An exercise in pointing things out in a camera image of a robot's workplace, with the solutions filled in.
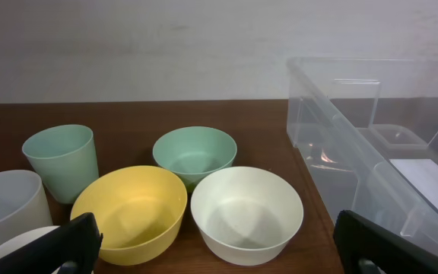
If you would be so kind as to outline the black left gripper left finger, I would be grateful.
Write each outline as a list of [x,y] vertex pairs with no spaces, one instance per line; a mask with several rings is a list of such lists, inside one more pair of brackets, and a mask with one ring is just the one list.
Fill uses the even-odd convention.
[[0,259],[0,273],[91,274],[103,234],[87,212]]

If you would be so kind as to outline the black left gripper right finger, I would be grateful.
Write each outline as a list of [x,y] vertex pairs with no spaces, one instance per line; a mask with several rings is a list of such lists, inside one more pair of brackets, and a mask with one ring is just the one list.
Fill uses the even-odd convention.
[[351,210],[339,212],[333,239],[346,273],[438,273],[438,256]]

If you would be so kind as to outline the cream plastic cup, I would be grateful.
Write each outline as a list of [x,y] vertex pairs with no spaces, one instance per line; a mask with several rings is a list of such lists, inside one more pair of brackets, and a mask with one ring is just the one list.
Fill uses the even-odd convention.
[[16,237],[13,237],[12,239],[0,245],[0,259],[20,249],[21,247],[29,244],[30,242],[35,241],[37,238],[42,237],[45,234],[48,234],[49,232],[57,229],[58,227],[59,227],[58,225],[53,225],[53,226],[36,228],[31,231],[24,232],[23,234],[20,234]]

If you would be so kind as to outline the yellow plastic bowl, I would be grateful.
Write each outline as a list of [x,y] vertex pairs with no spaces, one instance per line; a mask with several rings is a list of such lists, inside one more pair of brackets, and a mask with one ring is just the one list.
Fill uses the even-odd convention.
[[170,247],[187,202],[186,187],[173,172],[147,165],[124,167],[91,183],[76,199],[70,218],[93,213],[103,234],[99,258],[132,266]]

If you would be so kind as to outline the grey plastic cup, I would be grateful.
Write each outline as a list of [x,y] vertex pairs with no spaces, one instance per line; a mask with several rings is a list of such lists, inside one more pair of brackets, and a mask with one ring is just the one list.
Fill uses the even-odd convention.
[[51,225],[40,176],[29,170],[0,172],[0,245],[27,231]]

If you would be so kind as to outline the green plastic cup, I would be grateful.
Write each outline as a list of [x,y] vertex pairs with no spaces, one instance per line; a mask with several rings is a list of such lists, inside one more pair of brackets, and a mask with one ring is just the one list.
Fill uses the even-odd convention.
[[99,178],[93,131],[68,124],[44,129],[29,137],[22,152],[53,198],[72,204]]

